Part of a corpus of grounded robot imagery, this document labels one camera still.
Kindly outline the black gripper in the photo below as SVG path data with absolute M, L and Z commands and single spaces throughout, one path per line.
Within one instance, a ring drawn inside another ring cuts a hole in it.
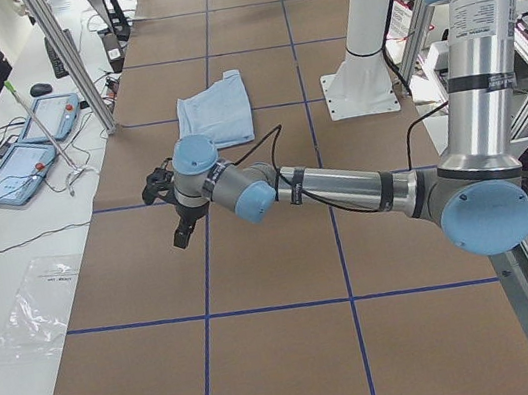
M 176 248 L 184 249 L 190 244 L 189 242 L 194 228 L 197 225 L 196 223 L 208 213 L 208 205 L 204 203 L 198 207 L 190 207 L 180 203 L 175 208 L 179 216 L 179 224 L 174 231 L 173 245 Z

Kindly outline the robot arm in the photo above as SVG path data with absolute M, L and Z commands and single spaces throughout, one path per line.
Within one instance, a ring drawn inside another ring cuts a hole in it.
M 307 200 L 354 212 L 397 211 L 438 225 L 456 247 L 504 253 L 528 235 L 520 155 L 528 138 L 511 131 L 516 0 L 423 0 L 449 10 L 447 144 L 437 165 L 406 172 L 240 168 L 202 135 L 181 138 L 161 196 L 179 214 L 174 244 L 188 245 L 211 203 L 260 222 L 277 201 Z

